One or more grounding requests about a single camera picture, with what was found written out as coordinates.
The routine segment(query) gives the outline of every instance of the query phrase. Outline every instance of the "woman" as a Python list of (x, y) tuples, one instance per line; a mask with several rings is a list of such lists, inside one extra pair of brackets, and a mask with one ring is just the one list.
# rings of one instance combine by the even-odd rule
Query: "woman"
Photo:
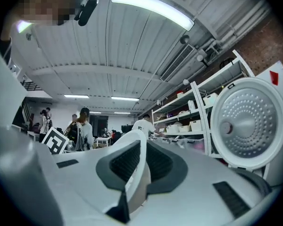
[(93, 149), (92, 125), (89, 124), (89, 109), (83, 108), (80, 117), (77, 119), (78, 139), (76, 141), (76, 151), (86, 151)]
[(49, 130), (49, 121), (47, 118), (47, 112), (45, 110), (41, 111), (41, 121), (39, 125), (40, 129), (40, 135), (39, 135), (39, 142), (42, 142), (44, 137), (46, 136), (48, 130)]

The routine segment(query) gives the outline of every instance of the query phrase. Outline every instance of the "table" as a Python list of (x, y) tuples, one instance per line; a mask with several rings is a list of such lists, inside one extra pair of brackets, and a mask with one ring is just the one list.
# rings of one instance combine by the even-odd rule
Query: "table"
[(105, 141), (106, 142), (106, 146), (108, 146), (108, 142), (111, 139), (112, 139), (112, 137), (98, 137), (98, 138), (96, 138), (96, 147), (99, 146), (99, 141), (101, 141), (101, 142)]
[(28, 136), (33, 136), (33, 141), (36, 141), (36, 138), (40, 136), (40, 134), (34, 133), (33, 131), (28, 131), (27, 135)]

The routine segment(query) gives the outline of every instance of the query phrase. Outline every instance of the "ceiling beam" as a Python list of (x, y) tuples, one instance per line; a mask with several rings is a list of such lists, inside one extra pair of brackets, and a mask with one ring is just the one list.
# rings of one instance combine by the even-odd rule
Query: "ceiling beam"
[(106, 74), (117, 74), (126, 75), (136, 78), (160, 81), (160, 76), (153, 75), (151, 73), (131, 70), (126, 68), (114, 67), (114, 66), (104, 66), (104, 65), (60, 65), (49, 68), (42, 68), (32, 71), (32, 75), (43, 75), (51, 73), (106, 73)]

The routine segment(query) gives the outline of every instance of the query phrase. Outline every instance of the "brown wall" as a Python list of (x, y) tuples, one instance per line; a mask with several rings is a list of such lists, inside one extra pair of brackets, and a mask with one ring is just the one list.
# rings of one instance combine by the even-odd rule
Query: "brown wall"
[[(233, 50), (241, 55), (255, 75), (277, 61), (283, 64), (283, 28), (274, 14), (269, 14), (244, 38), (226, 51), (210, 68), (199, 74), (195, 81), (200, 84), (219, 70), (220, 63), (229, 58), (235, 58)], [(168, 96), (168, 101), (174, 99), (176, 94)]]

